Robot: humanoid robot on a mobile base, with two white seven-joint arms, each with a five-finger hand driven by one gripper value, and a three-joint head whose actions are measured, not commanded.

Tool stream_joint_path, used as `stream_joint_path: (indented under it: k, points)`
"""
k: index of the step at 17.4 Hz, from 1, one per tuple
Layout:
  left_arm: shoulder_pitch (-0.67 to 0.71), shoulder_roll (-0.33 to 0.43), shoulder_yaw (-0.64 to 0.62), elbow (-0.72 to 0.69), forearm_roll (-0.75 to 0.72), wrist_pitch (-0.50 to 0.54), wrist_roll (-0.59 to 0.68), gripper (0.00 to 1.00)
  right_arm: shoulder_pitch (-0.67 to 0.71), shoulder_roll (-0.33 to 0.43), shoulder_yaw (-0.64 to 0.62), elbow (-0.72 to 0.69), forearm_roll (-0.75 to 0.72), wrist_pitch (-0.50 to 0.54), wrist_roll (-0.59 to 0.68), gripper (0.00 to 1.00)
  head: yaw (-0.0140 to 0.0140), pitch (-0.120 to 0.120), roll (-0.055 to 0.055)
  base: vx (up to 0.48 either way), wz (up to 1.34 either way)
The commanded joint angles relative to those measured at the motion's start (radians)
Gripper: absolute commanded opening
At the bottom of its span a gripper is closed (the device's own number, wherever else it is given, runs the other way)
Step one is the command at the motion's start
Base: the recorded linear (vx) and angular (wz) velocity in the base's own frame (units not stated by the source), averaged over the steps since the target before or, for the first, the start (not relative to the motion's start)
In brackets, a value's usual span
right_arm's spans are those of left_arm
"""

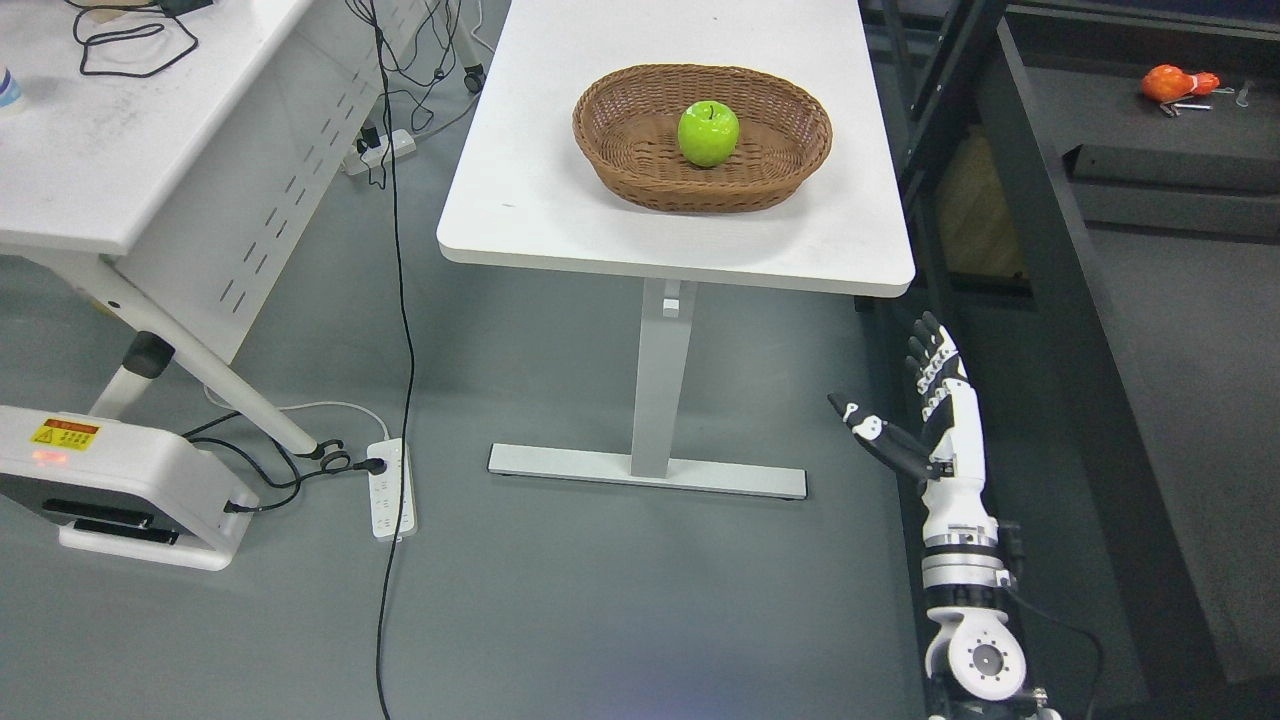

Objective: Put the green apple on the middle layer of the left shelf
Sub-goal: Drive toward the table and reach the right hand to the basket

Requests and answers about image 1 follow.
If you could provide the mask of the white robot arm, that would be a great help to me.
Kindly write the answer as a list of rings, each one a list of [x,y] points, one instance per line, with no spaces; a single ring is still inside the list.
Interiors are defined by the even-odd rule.
[[[1012,575],[998,551],[998,523],[982,484],[927,480],[922,501],[925,615],[938,629],[924,653],[929,719],[1059,719],[1028,679],[1020,641],[1010,630]]]

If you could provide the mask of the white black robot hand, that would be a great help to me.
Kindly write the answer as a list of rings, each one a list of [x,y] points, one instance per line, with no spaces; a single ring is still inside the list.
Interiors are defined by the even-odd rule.
[[[922,428],[913,434],[840,393],[829,405],[873,457],[915,480],[964,478],[986,483],[980,409],[960,350],[929,311],[915,320],[905,365],[919,396]]]

